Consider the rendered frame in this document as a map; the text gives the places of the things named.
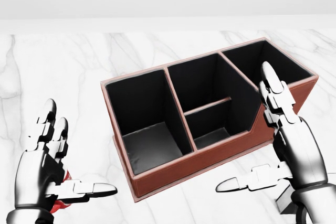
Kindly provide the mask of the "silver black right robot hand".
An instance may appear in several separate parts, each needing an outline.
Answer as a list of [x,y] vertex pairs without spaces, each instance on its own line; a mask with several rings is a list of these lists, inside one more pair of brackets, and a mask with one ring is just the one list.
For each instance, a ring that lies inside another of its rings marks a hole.
[[259,190],[287,179],[295,189],[326,183],[326,167],[306,121],[293,110],[295,100],[268,62],[261,65],[259,93],[268,127],[274,128],[273,147],[280,160],[277,167],[256,166],[246,175],[229,178],[216,187],[223,193],[242,189]]

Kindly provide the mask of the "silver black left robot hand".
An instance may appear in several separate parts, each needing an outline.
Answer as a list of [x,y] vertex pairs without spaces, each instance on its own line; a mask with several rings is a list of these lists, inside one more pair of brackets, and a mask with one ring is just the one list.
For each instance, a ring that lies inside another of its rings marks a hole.
[[66,179],[62,159],[68,150],[68,121],[56,120],[56,103],[48,99],[30,135],[33,148],[20,158],[15,180],[15,207],[51,210],[55,201],[65,204],[88,202],[90,198],[115,195],[115,186]]

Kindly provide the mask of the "red book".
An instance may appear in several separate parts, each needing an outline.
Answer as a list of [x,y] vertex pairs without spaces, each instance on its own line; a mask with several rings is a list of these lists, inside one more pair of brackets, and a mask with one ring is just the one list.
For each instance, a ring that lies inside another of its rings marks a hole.
[[[71,175],[69,174],[69,171],[67,170],[65,172],[65,175],[64,175],[64,179],[63,179],[63,182],[66,181],[66,180],[71,180]],[[64,203],[63,201],[61,200],[56,200],[50,213],[53,214],[55,213],[56,211],[58,211],[59,209],[64,209],[64,208],[67,208],[69,207],[71,204],[66,204]]]

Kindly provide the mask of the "red-brown desk caddy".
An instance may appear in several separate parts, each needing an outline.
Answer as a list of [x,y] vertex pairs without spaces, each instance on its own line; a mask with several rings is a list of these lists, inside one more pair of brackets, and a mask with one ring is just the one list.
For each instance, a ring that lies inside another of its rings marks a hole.
[[134,201],[271,142],[258,92],[263,62],[298,112],[318,75],[265,38],[101,82]]

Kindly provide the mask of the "grey white flat object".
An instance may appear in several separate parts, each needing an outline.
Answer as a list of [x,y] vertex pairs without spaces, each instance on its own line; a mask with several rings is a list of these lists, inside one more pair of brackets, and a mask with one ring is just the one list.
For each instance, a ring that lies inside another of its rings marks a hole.
[[281,195],[276,199],[276,204],[280,214],[282,215],[296,214],[298,206],[294,204],[291,200],[291,195],[294,191],[295,190],[289,184],[287,188],[281,193]]

